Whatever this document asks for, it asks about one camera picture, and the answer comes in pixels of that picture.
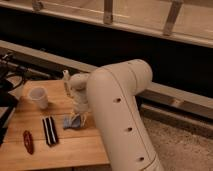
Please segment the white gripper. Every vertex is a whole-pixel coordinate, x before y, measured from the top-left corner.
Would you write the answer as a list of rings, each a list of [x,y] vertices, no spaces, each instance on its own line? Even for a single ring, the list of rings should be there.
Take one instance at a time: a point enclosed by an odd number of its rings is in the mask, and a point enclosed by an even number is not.
[[[88,110],[88,100],[86,96],[86,83],[88,77],[88,73],[78,73],[72,75],[70,78],[73,110],[76,114],[83,114]]]

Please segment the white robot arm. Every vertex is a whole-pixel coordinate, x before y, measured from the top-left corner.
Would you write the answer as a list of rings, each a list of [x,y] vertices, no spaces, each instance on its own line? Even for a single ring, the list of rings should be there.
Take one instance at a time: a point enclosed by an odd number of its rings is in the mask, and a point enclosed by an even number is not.
[[[74,97],[89,103],[113,171],[164,171],[135,99],[151,82],[151,67],[141,59],[70,78]]]

